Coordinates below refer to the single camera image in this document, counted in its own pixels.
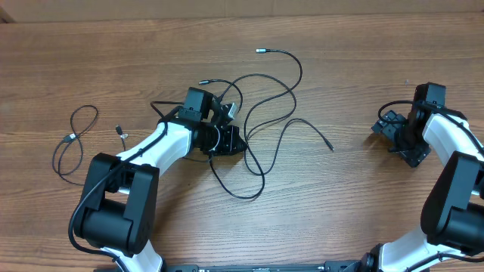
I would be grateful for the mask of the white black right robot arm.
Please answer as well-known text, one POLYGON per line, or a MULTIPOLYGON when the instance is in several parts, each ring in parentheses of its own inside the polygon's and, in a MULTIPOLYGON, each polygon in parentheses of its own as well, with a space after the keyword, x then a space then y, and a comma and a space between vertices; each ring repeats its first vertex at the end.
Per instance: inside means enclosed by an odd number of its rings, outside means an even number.
POLYGON ((431 153, 443 165, 420 215, 420 225, 401 238, 375 246, 355 264, 356 271, 428 271, 453 259, 483 261, 483 207, 470 201, 483 196, 483 145, 467 117, 445 105, 446 87, 418 85, 407 116, 384 104, 372 130, 392 143, 415 168, 431 153))

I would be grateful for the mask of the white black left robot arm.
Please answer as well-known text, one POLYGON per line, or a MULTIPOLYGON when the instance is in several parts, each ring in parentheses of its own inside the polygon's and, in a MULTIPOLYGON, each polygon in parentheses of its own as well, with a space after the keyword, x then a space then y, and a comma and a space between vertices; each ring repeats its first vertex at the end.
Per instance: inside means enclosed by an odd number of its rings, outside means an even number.
POLYGON ((190 87, 141 143, 116 156, 96 155, 70 219, 71 244, 110 257, 118 271, 162 271, 163 259, 150 243, 159 179, 194 148, 210 158, 245 151, 239 128, 231 124, 238 111, 237 104, 190 87))

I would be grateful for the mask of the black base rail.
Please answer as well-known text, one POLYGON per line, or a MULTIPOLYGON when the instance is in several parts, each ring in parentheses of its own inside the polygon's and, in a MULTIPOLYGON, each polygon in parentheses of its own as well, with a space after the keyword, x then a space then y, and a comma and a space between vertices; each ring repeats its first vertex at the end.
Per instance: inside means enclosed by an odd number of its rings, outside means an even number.
POLYGON ((166 265, 160 272, 371 272, 373 266, 356 260, 326 261, 323 264, 263 264, 263 265, 228 265, 197 266, 195 264, 166 265))

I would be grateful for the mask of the cardboard back wall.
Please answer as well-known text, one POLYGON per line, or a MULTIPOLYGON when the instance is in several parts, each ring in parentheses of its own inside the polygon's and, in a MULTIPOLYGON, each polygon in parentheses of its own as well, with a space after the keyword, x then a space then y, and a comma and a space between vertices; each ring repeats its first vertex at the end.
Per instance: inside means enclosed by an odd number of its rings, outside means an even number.
POLYGON ((461 13, 483 0, 1 0, 2 23, 461 13))

